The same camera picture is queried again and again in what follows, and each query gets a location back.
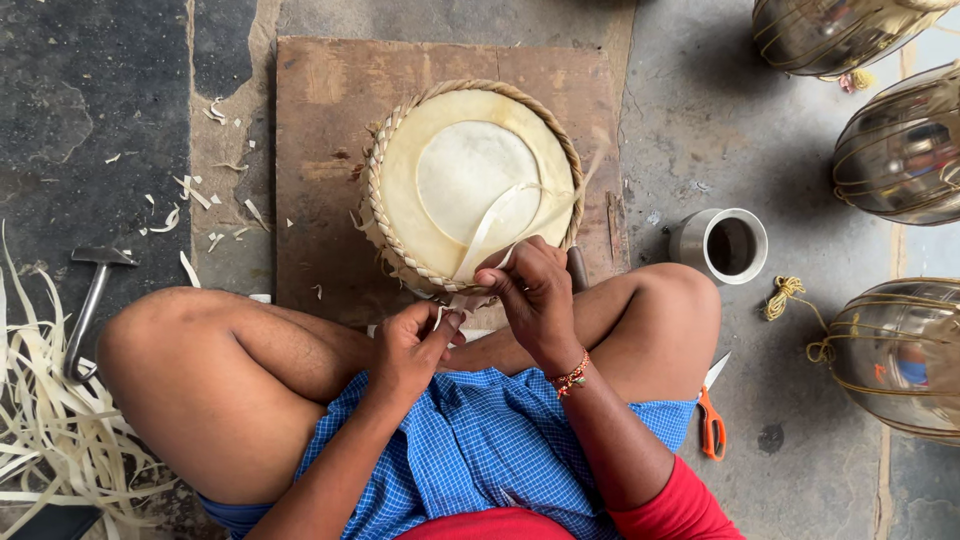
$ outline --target person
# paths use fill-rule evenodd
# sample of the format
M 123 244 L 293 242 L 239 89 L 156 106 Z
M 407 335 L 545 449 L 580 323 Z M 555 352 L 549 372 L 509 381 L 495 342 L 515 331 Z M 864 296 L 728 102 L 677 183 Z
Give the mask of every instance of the person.
M 719 332 L 709 279 L 656 264 L 574 298 L 542 238 L 504 257 L 475 279 L 510 327 L 470 343 L 428 302 L 369 339 L 184 287 L 112 318 L 97 362 L 234 538 L 741 538 L 673 454 Z

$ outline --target red sleeve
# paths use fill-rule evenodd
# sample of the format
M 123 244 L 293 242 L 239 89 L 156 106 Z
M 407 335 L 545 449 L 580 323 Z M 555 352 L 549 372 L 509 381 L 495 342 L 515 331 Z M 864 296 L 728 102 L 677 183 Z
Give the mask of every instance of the red sleeve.
M 679 456 L 670 480 L 652 501 L 625 512 L 607 511 L 617 530 L 628 539 L 743 538 L 704 483 Z

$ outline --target scissors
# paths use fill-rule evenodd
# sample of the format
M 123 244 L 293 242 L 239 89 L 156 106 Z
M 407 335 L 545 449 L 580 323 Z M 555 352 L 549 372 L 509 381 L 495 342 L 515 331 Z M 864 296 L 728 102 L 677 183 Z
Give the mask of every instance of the scissors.
M 733 354 L 733 351 L 726 353 L 724 357 L 720 358 L 719 362 L 707 371 L 707 378 L 704 380 L 704 386 L 700 390 L 700 397 L 697 401 L 697 405 L 704 410 L 704 424 L 700 432 L 704 440 L 704 454 L 714 461 L 722 460 L 727 452 L 727 428 L 723 425 L 723 418 L 720 418 L 717 411 L 713 410 L 707 391 L 713 386 L 713 382 L 717 380 L 717 376 L 723 371 L 724 366 L 727 365 L 727 360 L 730 359 L 731 354 Z

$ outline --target colorful thread bracelet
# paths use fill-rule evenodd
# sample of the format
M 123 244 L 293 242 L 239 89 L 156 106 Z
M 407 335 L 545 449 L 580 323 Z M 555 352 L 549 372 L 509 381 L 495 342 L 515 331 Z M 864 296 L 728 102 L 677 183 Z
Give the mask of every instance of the colorful thread bracelet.
M 546 379 L 546 381 L 551 384 L 555 384 L 557 382 L 563 383 L 563 386 L 561 386 L 557 390 L 558 400 L 563 399 L 564 396 L 569 396 L 570 395 L 569 389 L 572 388 L 574 384 L 578 386 L 583 386 L 584 382 L 587 382 L 587 378 L 584 377 L 584 370 L 587 369 L 587 364 L 589 363 L 590 363 L 590 353 L 587 352 L 587 349 L 584 349 L 584 361 L 580 362 L 580 365 L 574 368 L 574 370 L 571 371 L 569 374 L 561 375 L 559 377 L 547 377 L 546 375 L 543 376 Z

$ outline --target steel drum shell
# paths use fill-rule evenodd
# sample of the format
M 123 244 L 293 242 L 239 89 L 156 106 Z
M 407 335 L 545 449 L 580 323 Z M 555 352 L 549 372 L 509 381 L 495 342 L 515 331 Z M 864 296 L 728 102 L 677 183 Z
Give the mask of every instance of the steel drum shell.
M 878 61 L 919 32 L 888 34 L 849 0 L 756 0 L 754 41 L 776 69 L 833 77 Z M 916 11 L 919 20 L 924 12 Z
M 951 69 L 940 66 L 893 85 L 853 116 L 833 157 L 838 195 L 898 223 L 960 219 L 960 173 L 948 177 L 960 168 L 960 137 L 927 115 L 934 84 Z
M 941 306 L 916 305 L 924 301 Z M 942 342 L 945 329 L 956 336 L 952 342 Z M 924 339 L 905 341 L 909 337 L 901 332 Z M 852 334 L 859 337 L 838 337 Z M 944 358 L 960 364 L 960 280 L 908 279 L 874 287 L 847 304 L 830 325 L 830 336 L 833 376 L 855 403 L 898 430 L 960 444 L 960 377 L 942 376 Z M 928 380 L 918 377 L 918 366 Z M 945 388 L 958 397 L 944 397 Z

